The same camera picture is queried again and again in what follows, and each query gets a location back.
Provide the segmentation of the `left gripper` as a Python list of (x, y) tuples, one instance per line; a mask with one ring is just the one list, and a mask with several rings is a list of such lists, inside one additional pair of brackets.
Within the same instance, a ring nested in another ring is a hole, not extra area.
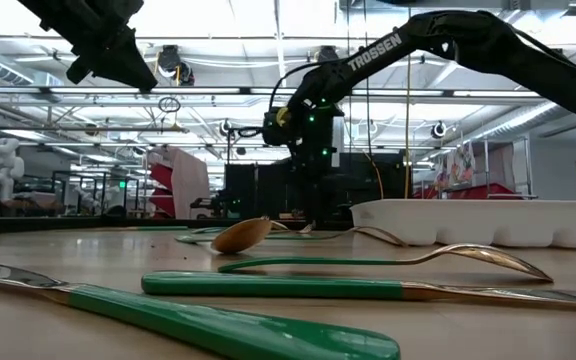
[(140, 91), (150, 91), (157, 80), (140, 54), (130, 18), (143, 0), (19, 0), (40, 19), (44, 31), (54, 30), (72, 46), (76, 55), (97, 53), (96, 58), (80, 56), (66, 72), (80, 83), (88, 75), (101, 77)]

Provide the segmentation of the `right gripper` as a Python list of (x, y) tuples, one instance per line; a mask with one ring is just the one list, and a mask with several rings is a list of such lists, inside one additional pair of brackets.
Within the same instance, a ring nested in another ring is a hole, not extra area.
[[(335, 104), (313, 109), (297, 108), (291, 112), (290, 152), (300, 172), (326, 173), (329, 170), (332, 154), (336, 152), (332, 145), (333, 120), (342, 115), (343, 112)], [(318, 175), (306, 177), (302, 191), (304, 213), (313, 228), (317, 225), (317, 217), (325, 222), (333, 216), (337, 195), (336, 173), (322, 178)]]

